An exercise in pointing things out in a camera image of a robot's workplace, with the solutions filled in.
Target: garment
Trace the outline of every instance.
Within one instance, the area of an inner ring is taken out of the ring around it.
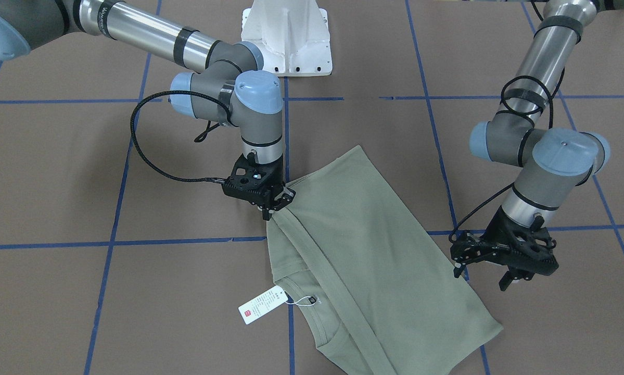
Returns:
[[[267,224],[272,277],[317,299],[300,310],[345,372],[445,375],[502,330],[359,146],[288,186]]]

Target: white tag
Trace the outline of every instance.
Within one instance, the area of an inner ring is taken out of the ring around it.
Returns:
[[[252,299],[252,301],[240,306],[238,311],[245,324],[250,324],[286,301],[288,301],[288,296],[286,296],[284,290],[280,286],[275,285],[263,294],[260,294],[260,296]]]

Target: white string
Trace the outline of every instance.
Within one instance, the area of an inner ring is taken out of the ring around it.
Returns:
[[[314,299],[314,303],[312,303],[312,304],[308,304],[308,305],[301,305],[301,304],[299,304],[299,303],[298,303],[298,302],[302,301],[302,300],[303,300],[303,299],[305,299],[305,298],[313,298],[313,299]],[[318,299],[316,299],[316,297],[312,297],[312,296],[305,296],[305,297],[302,297],[301,299],[298,299],[298,300],[297,300],[297,301],[295,301],[295,302],[285,302],[285,304],[287,304],[287,305],[302,306],[302,307],[309,307],[309,306],[314,306],[314,305],[316,304],[316,302],[318,302],[318,301],[319,301],[319,300],[318,300]]]

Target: white plastic bracket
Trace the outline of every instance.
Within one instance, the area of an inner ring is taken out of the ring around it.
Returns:
[[[254,0],[243,11],[243,41],[263,53],[276,76],[328,76],[333,71],[328,12],[315,0]]]

